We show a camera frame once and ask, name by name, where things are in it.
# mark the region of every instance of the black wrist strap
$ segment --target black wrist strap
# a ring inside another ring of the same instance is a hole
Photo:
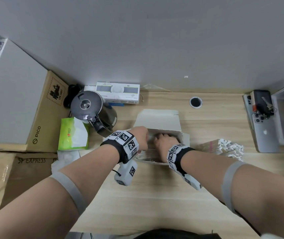
[[[124,150],[124,148],[123,148],[122,145],[120,145],[120,144],[119,144],[118,142],[116,142],[115,140],[110,140],[110,139],[105,140],[103,143],[101,143],[100,146],[102,146],[102,145],[104,145],[104,144],[110,144],[110,145],[112,145],[113,147],[115,147],[116,150],[118,150],[119,156],[120,156],[120,159],[119,159],[119,162],[118,162],[118,163],[120,163],[120,162],[122,162],[122,163],[127,163],[128,156],[127,156],[127,154],[126,154],[126,152],[125,152],[125,150]]]
[[[175,160],[175,166],[176,166],[176,170],[178,172],[180,172],[183,176],[185,176],[185,174],[187,174],[184,169],[182,169],[182,166],[181,166],[181,160],[183,158],[183,156],[189,152],[189,151],[192,151],[192,150],[195,150],[194,148],[183,148],[177,155],[176,155],[176,160]]]

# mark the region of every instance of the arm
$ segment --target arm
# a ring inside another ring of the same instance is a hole
[[[130,132],[147,150],[147,129]],[[109,144],[102,145],[60,172],[78,187],[88,204],[119,162],[119,153]],[[77,208],[64,187],[46,178],[0,210],[0,238],[64,238],[78,219]]]
[[[166,162],[168,150],[179,142],[160,134],[155,144]],[[236,160],[229,157],[189,151],[181,160],[182,169],[198,180],[212,195],[223,201],[221,185],[228,167]],[[232,203],[260,233],[284,237],[284,177],[253,165],[243,165],[232,181]]]

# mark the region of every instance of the open white box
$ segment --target open white box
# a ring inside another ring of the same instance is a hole
[[[136,118],[134,126],[144,126],[149,131],[149,149],[136,155],[136,160],[159,165],[168,165],[160,162],[159,155],[152,147],[154,138],[159,133],[177,137],[180,143],[189,146],[189,134],[182,132],[179,112],[176,110],[144,109]]]

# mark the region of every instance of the box label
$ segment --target box label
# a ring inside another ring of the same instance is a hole
[[[61,84],[54,77],[51,78],[50,87],[47,93],[47,98],[52,102],[58,104],[59,106],[63,103],[64,92],[66,92],[66,87]]]

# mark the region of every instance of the electric kettle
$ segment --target electric kettle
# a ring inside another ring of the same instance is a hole
[[[88,121],[101,136],[113,133],[116,111],[97,92],[80,91],[71,102],[71,112],[77,119]]]

